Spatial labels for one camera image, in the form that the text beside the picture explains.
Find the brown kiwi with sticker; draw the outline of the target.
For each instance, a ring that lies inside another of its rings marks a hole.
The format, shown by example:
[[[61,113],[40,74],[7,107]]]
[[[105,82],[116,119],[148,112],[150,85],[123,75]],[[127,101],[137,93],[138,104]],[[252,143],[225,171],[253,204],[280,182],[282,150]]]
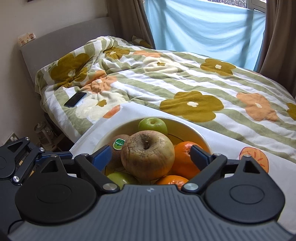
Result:
[[[121,161],[121,150],[125,142],[130,138],[129,135],[117,135],[111,139],[108,145],[111,147],[111,160],[107,164],[108,168],[116,169],[123,167]]]

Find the large orange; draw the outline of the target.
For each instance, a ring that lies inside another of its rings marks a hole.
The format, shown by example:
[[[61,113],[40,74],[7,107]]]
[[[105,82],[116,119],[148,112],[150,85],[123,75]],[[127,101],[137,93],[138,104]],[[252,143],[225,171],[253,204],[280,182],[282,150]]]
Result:
[[[189,180],[178,175],[168,175],[159,178],[154,184],[155,185],[176,185],[179,190],[185,185]]]
[[[191,160],[190,150],[193,145],[200,147],[198,144],[190,141],[175,145],[175,160],[169,172],[170,174],[182,176],[190,180],[200,172],[199,168]]]

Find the large green apple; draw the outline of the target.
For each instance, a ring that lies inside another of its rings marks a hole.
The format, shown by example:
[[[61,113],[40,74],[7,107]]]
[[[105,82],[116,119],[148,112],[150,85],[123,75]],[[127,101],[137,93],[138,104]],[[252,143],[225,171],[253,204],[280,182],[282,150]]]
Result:
[[[139,181],[133,177],[133,175],[125,172],[113,172],[107,175],[107,178],[109,178],[112,182],[117,184],[120,189],[123,188],[124,185],[130,184],[130,185],[138,185]]]

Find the wrinkled yellow-red apple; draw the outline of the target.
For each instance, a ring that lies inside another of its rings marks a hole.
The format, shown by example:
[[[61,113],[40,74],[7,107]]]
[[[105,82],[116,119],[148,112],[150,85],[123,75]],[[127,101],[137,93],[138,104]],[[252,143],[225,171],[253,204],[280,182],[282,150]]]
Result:
[[[153,181],[165,176],[174,160],[173,143],[157,131],[134,133],[121,150],[121,162],[126,171],[142,181]]]

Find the small green apple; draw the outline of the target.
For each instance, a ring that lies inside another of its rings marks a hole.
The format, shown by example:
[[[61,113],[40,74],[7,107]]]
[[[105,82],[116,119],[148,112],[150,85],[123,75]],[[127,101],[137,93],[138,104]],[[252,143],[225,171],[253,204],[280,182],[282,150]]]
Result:
[[[138,124],[139,131],[156,131],[164,135],[168,134],[166,123],[160,118],[144,118]]]

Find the glass jar on floor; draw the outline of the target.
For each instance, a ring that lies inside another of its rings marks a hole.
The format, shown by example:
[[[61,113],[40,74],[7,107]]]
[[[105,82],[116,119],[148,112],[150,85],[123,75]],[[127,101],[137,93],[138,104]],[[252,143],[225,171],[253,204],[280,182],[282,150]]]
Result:
[[[34,131],[37,134],[41,147],[44,149],[53,149],[55,147],[55,135],[45,121],[39,122],[34,127]]]

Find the cream oval duck bowl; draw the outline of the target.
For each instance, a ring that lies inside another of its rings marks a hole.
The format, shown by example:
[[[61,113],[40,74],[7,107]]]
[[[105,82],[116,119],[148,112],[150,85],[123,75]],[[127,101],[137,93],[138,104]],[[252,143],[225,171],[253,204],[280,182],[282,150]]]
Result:
[[[181,142],[190,141],[198,144],[200,148],[202,148],[209,154],[212,153],[212,150],[208,142],[197,130],[178,120],[174,120],[171,118],[161,119],[166,123],[166,126],[168,128],[168,138],[174,146]],[[111,141],[111,139],[117,135],[133,135],[138,131],[138,124],[140,121],[140,118],[134,119],[110,131],[98,142],[94,150],[97,151],[99,148],[103,147],[104,145],[107,145]]]

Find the black smartphone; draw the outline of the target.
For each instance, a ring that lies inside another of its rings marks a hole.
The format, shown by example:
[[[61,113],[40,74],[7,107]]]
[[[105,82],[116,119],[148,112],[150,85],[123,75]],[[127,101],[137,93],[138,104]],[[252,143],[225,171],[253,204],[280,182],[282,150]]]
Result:
[[[75,107],[85,96],[86,92],[76,92],[69,100],[64,104],[65,107],[73,108]]]

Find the floral striped duvet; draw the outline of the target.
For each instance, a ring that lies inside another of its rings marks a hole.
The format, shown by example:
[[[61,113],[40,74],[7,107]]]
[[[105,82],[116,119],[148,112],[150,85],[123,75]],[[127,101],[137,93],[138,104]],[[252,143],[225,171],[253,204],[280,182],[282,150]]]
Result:
[[[202,55],[102,36],[42,67],[35,90],[73,142],[122,104],[135,102],[295,161],[295,100],[288,91],[259,73]],[[76,92],[87,95],[65,107]]]

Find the grey bed headboard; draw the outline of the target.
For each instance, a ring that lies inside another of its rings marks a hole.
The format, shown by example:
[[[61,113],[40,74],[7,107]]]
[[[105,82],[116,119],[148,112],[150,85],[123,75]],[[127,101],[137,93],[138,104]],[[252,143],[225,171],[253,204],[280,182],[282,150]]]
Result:
[[[20,47],[31,81],[37,71],[100,36],[115,36],[110,17],[77,23],[48,33]]]

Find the light blue sheer curtain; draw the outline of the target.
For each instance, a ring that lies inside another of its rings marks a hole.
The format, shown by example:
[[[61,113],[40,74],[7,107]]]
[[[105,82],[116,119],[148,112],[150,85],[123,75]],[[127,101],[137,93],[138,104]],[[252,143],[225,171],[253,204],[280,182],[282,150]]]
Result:
[[[265,14],[212,1],[145,1],[158,50],[191,52],[256,70]]]

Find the wall socket sticker plate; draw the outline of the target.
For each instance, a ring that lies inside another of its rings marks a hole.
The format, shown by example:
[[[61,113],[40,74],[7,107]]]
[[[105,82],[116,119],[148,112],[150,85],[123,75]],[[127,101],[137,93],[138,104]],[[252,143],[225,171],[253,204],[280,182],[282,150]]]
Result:
[[[23,35],[18,36],[18,43],[20,46],[23,46],[34,39],[36,39],[34,33],[25,33]]]

